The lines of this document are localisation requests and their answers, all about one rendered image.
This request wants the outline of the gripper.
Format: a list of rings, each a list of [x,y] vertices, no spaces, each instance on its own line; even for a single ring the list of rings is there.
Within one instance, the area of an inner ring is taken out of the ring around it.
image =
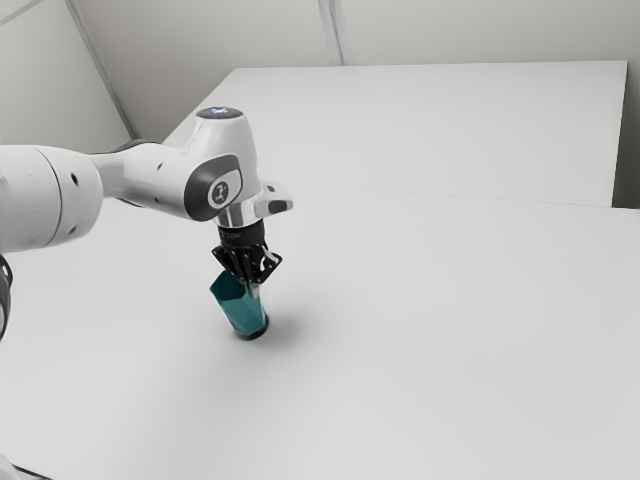
[[[265,241],[263,224],[242,228],[218,227],[220,243],[212,250],[223,268],[238,280],[248,283],[252,299],[261,298],[261,285],[281,264],[282,257],[271,252]]]

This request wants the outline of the teal faceted mug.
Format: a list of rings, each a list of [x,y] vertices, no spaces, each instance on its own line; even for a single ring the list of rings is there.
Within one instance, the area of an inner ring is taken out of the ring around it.
[[[238,337],[253,340],[266,332],[269,317],[260,294],[253,294],[245,282],[224,270],[209,290]]]

